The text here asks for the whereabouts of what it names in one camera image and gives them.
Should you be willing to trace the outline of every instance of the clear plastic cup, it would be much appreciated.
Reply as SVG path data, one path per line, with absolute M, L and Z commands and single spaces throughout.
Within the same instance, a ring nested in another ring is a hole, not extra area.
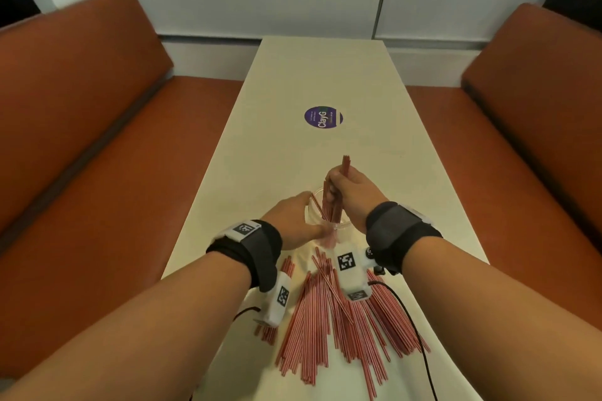
M 315 198 L 318 200 L 318 203 L 320 203 L 320 206 L 322 205 L 323 194 L 323 187 L 314 192 Z M 320 210 L 316 207 L 314 201 L 309 200 L 308 221 L 312 224 L 320 223 L 328 225 L 333 229 L 333 231 L 325 238 L 314 240 L 314 243 L 323 249 L 334 249 L 337 244 L 346 243 L 351 240 L 351 236 L 353 234 L 353 225 L 345 214 L 345 211 L 343 211 L 341 214 L 341 223 L 328 222 L 322 218 Z

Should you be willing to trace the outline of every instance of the orange leather backrest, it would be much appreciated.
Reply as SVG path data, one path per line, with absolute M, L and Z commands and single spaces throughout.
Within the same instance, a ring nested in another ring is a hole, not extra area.
M 599 243 L 602 35 L 523 4 L 465 71 L 463 87 Z
M 137 0 L 0 31 L 0 232 L 172 67 Z

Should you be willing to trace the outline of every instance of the white table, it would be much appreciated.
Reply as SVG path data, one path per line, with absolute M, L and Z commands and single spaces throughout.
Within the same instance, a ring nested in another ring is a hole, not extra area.
M 335 128 L 305 121 L 309 108 L 343 115 Z M 260 217 L 278 200 L 320 187 L 343 154 L 391 199 L 431 217 L 445 237 L 486 261 L 477 237 L 441 165 L 383 43 L 371 40 L 267 37 L 255 57 L 222 138 L 173 250 L 165 275 L 201 256 L 218 230 Z M 294 283 L 308 265 L 310 247 L 297 251 Z M 432 349 L 428 354 L 440 399 L 480 399 L 443 350 L 401 276 L 386 276 Z M 294 304 L 296 293 L 292 295 Z M 245 305 L 257 304 L 251 292 Z M 330 342 L 330 367 L 316 387 L 298 375 L 282 377 L 275 347 L 252 335 L 252 313 L 236 321 L 199 389 L 207 400 L 366 401 L 358 361 L 347 364 Z M 288 320 L 279 334 L 284 335 Z M 430 400 L 422 357 L 387 365 L 379 400 Z

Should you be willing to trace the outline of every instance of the black cable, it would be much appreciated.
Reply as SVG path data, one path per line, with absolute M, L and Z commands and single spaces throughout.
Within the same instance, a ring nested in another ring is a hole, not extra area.
M 395 293 L 395 290 L 393 290 L 390 286 L 388 286 L 387 284 L 385 284 L 382 281 L 370 281 L 368 283 L 368 285 L 374 285 L 374 284 L 384 285 L 393 294 L 393 296 L 395 296 L 395 298 L 397 298 L 397 301 L 399 301 L 399 304 L 403 307 L 404 312 L 410 319 L 410 323 L 412 324 L 414 332 L 416 333 L 416 337 L 418 338 L 418 344 L 420 344 L 420 351 L 422 352 L 422 357 L 425 359 L 426 375 L 429 377 L 430 389 L 433 392 L 433 398 L 435 398 L 435 401 L 439 401 L 437 398 L 437 393 L 435 392 L 435 386 L 433 385 L 433 379 L 431 379 L 431 377 L 430 377 L 429 362 L 426 359 L 425 347 L 422 345 L 422 338 L 420 337 L 420 333 L 418 333 L 418 329 L 416 328 L 416 325 L 414 324 L 414 321 L 412 320 L 412 316 L 406 309 L 406 306 L 403 304 L 402 299 L 399 298 L 399 295 L 397 293 Z
M 261 312 L 261 309 L 259 309 L 257 306 L 251 306 L 250 308 L 243 309 L 242 311 L 240 311 L 238 314 L 236 314 L 236 315 L 234 316 L 234 320 L 232 320 L 232 321 L 235 321 L 237 318 L 239 318 L 239 316 L 241 316 L 241 315 L 243 315 L 244 313 L 247 313 L 247 312 L 249 312 L 249 311 L 257 311 L 257 312 L 259 312 L 259 313 L 260 313 L 260 312 Z

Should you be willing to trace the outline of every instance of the round purple sticker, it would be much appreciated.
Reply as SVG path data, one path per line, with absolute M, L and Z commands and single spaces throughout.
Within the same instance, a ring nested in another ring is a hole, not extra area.
M 305 111 L 305 121 L 317 128 L 333 128 L 342 124 L 342 114 L 329 106 L 316 106 Z

